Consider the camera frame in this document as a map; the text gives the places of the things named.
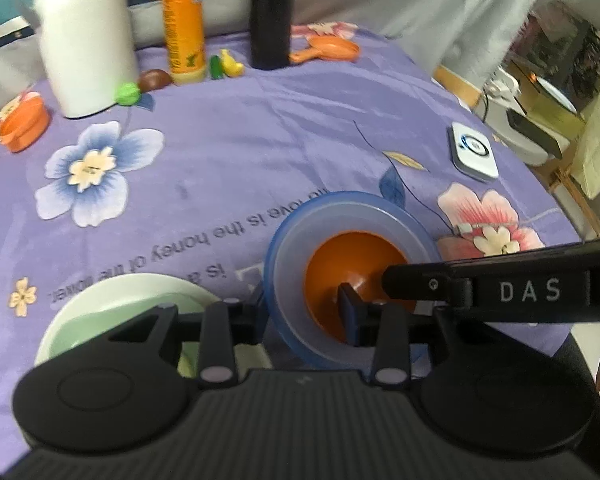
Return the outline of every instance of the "small orange bowl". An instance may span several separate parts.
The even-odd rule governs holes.
[[[379,235],[348,231],[325,241],[309,259],[304,274],[304,300],[316,324],[339,341],[345,341],[338,313],[337,290],[349,283],[363,301],[390,298],[382,290],[382,273],[391,265],[406,264],[407,258]],[[415,301],[402,303],[410,312]]]
[[[32,145],[49,126],[49,112],[42,97],[36,96],[20,103],[0,125],[0,142],[12,153]]]

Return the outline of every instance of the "pink flower print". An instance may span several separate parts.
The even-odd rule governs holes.
[[[309,25],[293,25],[291,27],[292,38],[307,38],[309,36],[338,36],[343,40],[351,40],[358,30],[353,23],[329,22],[311,23]]]
[[[538,234],[518,227],[518,213],[509,200],[491,189],[478,199],[462,184],[453,183],[439,198],[438,205],[460,237],[438,240],[445,260],[464,260],[510,254],[544,247]]]

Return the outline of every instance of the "green toy vegetable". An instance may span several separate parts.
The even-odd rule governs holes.
[[[121,106],[133,106],[140,100],[140,88],[136,83],[124,83],[116,90],[116,102]]]
[[[211,56],[211,59],[209,59],[209,73],[211,74],[211,79],[222,79],[224,77],[218,56]]]

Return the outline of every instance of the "orange and white bottle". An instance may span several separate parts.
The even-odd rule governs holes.
[[[205,78],[205,31],[202,0],[162,0],[164,38],[171,78],[176,84]]]

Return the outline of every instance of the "white wireless device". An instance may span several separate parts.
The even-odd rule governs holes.
[[[498,167],[485,135],[464,124],[452,123],[449,143],[451,157],[458,171],[482,182],[497,179]]]

